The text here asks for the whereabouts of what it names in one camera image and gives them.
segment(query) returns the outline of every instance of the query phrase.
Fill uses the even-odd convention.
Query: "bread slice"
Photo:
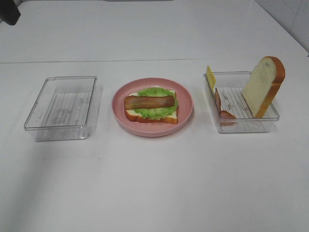
[[[253,117],[261,118],[277,94],[285,78],[285,69],[276,57],[264,57],[253,69],[242,95]]]
[[[178,123],[178,117],[177,117],[177,110],[173,112],[173,114],[166,116],[166,118],[161,119],[149,119],[149,118],[142,118],[140,113],[136,113],[134,109],[132,110],[126,110],[125,109],[125,115],[129,121],[132,122],[164,122],[164,123],[171,123],[171,124],[177,124]]]

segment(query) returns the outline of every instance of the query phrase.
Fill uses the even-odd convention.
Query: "bread crust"
[[[173,117],[167,116],[166,118],[151,120],[149,118],[144,119],[144,118],[142,118],[142,116],[139,116],[139,115],[131,115],[131,114],[128,113],[127,110],[125,110],[125,115],[126,115],[127,119],[131,122],[142,122],[142,123],[164,122],[164,123],[171,123],[171,124],[177,124],[178,123],[178,117],[173,118]]]
[[[274,81],[272,82],[272,85],[267,93],[267,95],[264,98],[264,101],[262,102],[260,109],[258,110],[258,112],[256,113],[255,118],[261,118],[264,116],[266,110],[268,109],[269,105],[271,104],[271,102],[273,101],[273,99],[275,98],[281,83],[284,81],[285,79],[285,68],[282,64],[282,62],[277,58],[277,57],[271,57],[271,56],[266,56],[263,59],[266,58],[270,58],[276,66],[276,77],[274,79]]]

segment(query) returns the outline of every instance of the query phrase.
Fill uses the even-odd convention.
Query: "green lettuce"
[[[147,96],[147,97],[165,97],[165,96],[174,96],[175,104],[170,107],[161,107],[153,109],[135,109],[136,113],[140,113],[142,118],[161,119],[166,118],[168,115],[172,115],[177,109],[178,101],[176,100],[176,95],[161,87],[146,88],[138,92],[138,96]]]

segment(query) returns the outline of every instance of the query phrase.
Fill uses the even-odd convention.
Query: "yellow cheese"
[[[206,69],[206,77],[207,77],[208,83],[209,83],[209,85],[210,85],[210,87],[211,87],[211,89],[214,93],[215,92],[214,85],[216,84],[216,78],[214,77],[214,74],[212,73],[209,65],[207,66],[207,69]]]

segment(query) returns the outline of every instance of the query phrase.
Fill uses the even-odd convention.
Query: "wall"
[[[255,0],[309,52],[309,0]]]

